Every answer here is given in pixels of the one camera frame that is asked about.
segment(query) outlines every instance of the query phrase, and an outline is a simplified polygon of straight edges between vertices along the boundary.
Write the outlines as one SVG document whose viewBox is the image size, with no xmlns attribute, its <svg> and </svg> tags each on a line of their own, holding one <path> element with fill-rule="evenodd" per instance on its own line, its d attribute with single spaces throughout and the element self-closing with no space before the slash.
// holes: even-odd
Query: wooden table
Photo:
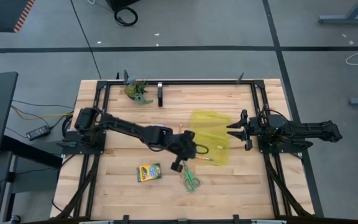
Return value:
<svg viewBox="0 0 358 224">
<path fill-rule="evenodd" d="M 289 118 L 282 84 L 279 79 L 264 80 L 270 108 Z M 75 105 L 74 121 L 79 110 L 92 107 L 96 80 L 81 82 Z M 240 112 L 247 109 L 255 116 L 250 87 L 244 85 L 164 85 L 163 108 L 157 106 L 157 88 L 147 87 L 150 105 L 139 106 L 124 93 L 124 86 L 113 86 L 109 94 L 108 113 L 140 125 L 162 124 L 174 133 L 183 123 L 189 127 L 193 110 L 215 110 L 239 120 Z M 154 219 L 232 219 L 273 218 L 272 203 L 262 154 L 256 139 L 254 148 L 244 150 L 244 142 L 230 138 L 231 150 L 226 166 L 212 166 L 192 160 L 188 165 L 203 184 L 195 193 L 183 186 L 183 173 L 170 170 L 175 155 L 152 152 L 138 139 L 108 131 L 106 148 L 100 158 L 93 200 L 92 220 Z M 83 156 L 77 155 L 62 168 L 55 194 L 55 203 L 63 208 L 78 188 Z M 304 209 L 313 213 L 310 193 L 299 158 L 282 154 L 281 161 L 288 189 Z M 138 183 L 136 167 L 160 163 L 160 180 Z M 281 194 L 276 187 L 283 213 Z M 80 215 L 85 214 L 87 192 L 83 197 Z M 52 208 L 51 216 L 58 214 Z"/>
</svg>

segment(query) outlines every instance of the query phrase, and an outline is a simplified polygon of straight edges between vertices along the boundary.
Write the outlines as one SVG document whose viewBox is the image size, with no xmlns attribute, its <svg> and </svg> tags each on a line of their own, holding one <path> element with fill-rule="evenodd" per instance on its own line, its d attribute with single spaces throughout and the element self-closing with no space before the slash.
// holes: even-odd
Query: gray floor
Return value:
<svg viewBox="0 0 358 224">
<path fill-rule="evenodd" d="M 273 45 L 259 0 L 141 0 L 133 5 L 139 23 L 126 28 L 119 27 L 107 9 L 86 0 L 73 1 L 93 47 Z M 282 46 L 358 45 L 358 24 L 317 23 L 320 14 L 344 14 L 355 2 L 269 1 Z M 69 0 L 37 0 L 18 34 L 0 33 L 0 48 L 32 47 L 87 47 Z M 336 144 L 315 141 L 310 149 L 326 217 L 358 218 L 358 107 L 347 104 L 350 97 L 358 96 L 358 66 L 344 63 L 353 53 L 283 53 L 301 120 L 331 119 L 344 136 Z M 281 78 L 275 52 L 96 52 L 95 59 L 102 78 L 110 79 L 124 69 L 138 78 L 236 78 L 242 72 L 244 78 Z M 15 99 L 67 106 L 73 106 L 80 80 L 98 78 L 90 53 L 0 54 L 0 72 L 8 71 L 19 72 Z M 38 115 L 68 111 L 15 105 Z M 41 125 L 41 121 L 23 121 L 13 112 L 7 124 L 21 134 Z M 6 134 L 27 142 L 10 131 Z M 57 128 L 35 143 L 59 153 L 46 142 L 60 138 Z M 18 169 L 39 169 L 39 165 L 21 160 Z M 23 221 L 44 220 L 49 215 L 56 172 L 25 174 L 15 191 L 29 190 L 25 183 L 39 175 L 42 181 L 33 189 L 37 191 L 17 196 L 14 213 Z"/>
</svg>

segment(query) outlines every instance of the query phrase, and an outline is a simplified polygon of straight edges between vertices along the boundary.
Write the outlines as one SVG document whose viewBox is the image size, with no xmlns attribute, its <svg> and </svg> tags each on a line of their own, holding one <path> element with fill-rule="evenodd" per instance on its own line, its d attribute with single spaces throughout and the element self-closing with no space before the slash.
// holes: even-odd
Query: scissors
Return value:
<svg viewBox="0 0 358 224">
<path fill-rule="evenodd" d="M 185 185 L 186 190 L 188 192 L 193 193 L 194 191 L 196 191 L 196 188 L 201 185 L 201 181 L 199 180 L 199 178 L 193 176 L 185 161 L 183 161 L 183 165 L 185 167 L 185 180 L 183 184 Z"/>
</svg>

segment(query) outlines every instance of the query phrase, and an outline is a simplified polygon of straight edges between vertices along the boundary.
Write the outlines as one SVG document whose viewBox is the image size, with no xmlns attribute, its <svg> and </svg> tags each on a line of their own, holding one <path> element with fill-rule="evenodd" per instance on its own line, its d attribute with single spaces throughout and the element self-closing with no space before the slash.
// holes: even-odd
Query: black desk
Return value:
<svg viewBox="0 0 358 224">
<path fill-rule="evenodd" d="M 2 218 L 3 222 L 10 219 L 14 201 L 14 194 L 11 192 L 11 187 L 5 192 L 7 182 L 14 181 L 15 168 L 9 170 L 13 155 L 30 159 L 55 169 L 59 169 L 62 164 L 62 159 L 60 157 L 41 151 L 4 135 L 6 122 L 9 116 L 9 108 L 11 107 L 16 87 L 17 76 L 18 74 L 16 72 L 0 73 L 0 212 L 2 206 L 5 205 Z M 3 204 L 2 201 L 5 193 L 9 195 L 6 203 Z"/>
</svg>

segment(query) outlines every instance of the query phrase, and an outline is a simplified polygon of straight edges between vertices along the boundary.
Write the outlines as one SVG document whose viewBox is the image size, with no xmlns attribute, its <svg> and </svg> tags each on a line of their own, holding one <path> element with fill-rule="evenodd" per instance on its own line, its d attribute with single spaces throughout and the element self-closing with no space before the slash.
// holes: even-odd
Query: black metal frame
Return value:
<svg viewBox="0 0 358 224">
<path fill-rule="evenodd" d="M 241 80 L 241 81 L 238 81 L 238 80 L 147 80 L 146 82 L 149 86 L 155 85 L 156 87 L 157 87 L 158 83 L 162 83 L 162 85 L 248 85 L 251 88 L 252 99 L 253 99 L 254 107 L 255 107 L 255 113 L 258 114 L 258 113 L 260 113 L 260 110 L 261 110 L 260 105 L 259 105 L 257 90 L 260 90 L 260 94 L 262 95 L 263 106 L 265 108 L 269 108 L 269 103 L 267 101 L 267 94 L 266 94 L 265 85 L 264 85 L 263 80 Z M 112 80 L 112 81 L 101 80 L 101 81 L 98 81 L 97 85 L 96 85 L 96 93 L 95 93 L 95 97 L 94 97 L 94 101 L 93 101 L 93 107 L 99 108 L 99 99 L 101 96 L 101 92 L 103 89 L 105 89 L 103 105 L 102 105 L 102 108 L 100 108 L 100 109 L 101 109 L 102 113 L 106 113 L 107 108 L 108 108 L 110 89 L 112 86 L 117 86 L 117 85 L 125 85 L 125 81 L 124 80 Z M 284 179 L 283 168 L 282 168 L 282 164 L 281 164 L 281 160 L 280 160 L 280 155 L 279 155 L 279 153 L 275 153 L 275 154 L 273 154 L 273 156 L 275 159 L 278 178 L 282 181 L 283 185 L 285 186 L 285 179 Z M 270 155 L 268 153 L 263 153 L 263 157 L 264 157 L 264 161 L 265 161 L 265 166 L 267 168 L 267 166 L 268 166 L 267 163 L 270 163 Z M 97 166 L 99 163 L 99 159 L 100 159 L 100 155 L 94 156 L 94 162 L 96 162 Z M 79 182 L 78 186 L 80 186 L 84 181 L 84 178 L 86 176 L 86 170 L 88 168 L 89 160 L 90 160 L 90 156 L 84 155 L 83 164 L 82 164 L 82 168 L 81 168 L 80 182 Z M 92 207 L 93 207 L 94 190 L 96 187 L 96 178 L 97 178 L 97 175 L 95 175 L 95 177 L 92 179 L 92 181 L 90 183 L 89 192 L 88 192 L 88 201 L 86 203 L 86 214 L 85 214 L 86 217 L 91 217 L 91 212 L 92 212 Z M 275 190 L 275 181 L 272 178 L 272 176 L 269 174 L 268 169 L 267 169 L 267 178 L 268 178 L 268 184 L 269 184 L 269 189 L 270 189 L 270 197 L 272 200 L 273 213 L 274 213 L 274 216 L 277 218 L 280 216 L 280 210 L 278 207 L 277 193 Z M 286 198 L 286 196 L 284 196 L 284 194 L 282 194 L 282 195 L 283 195 L 285 214 L 288 216 L 291 216 L 290 203 L 288 202 L 288 199 Z M 79 217 L 80 208 L 81 208 L 81 203 L 79 203 L 75 207 L 73 217 Z M 115 223 L 128 223 L 128 220 L 126 220 L 126 222 L 125 222 L 125 219 L 126 218 L 124 218 L 122 221 L 115 220 L 114 222 Z M 250 220 L 238 219 L 238 215 L 234 215 L 234 220 L 238 221 L 235 223 L 250 223 Z M 144 221 L 142 221 L 142 223 L 161 223 L 161 222 L 169 222 L 169 221 L 170 220 L 144 220 Z M 192 220 L 191 222 L 192 223 L 205 223 L 205 222 L 208 222 L 208 223 L 233 223 L 233 220 Z"/>
</svg>

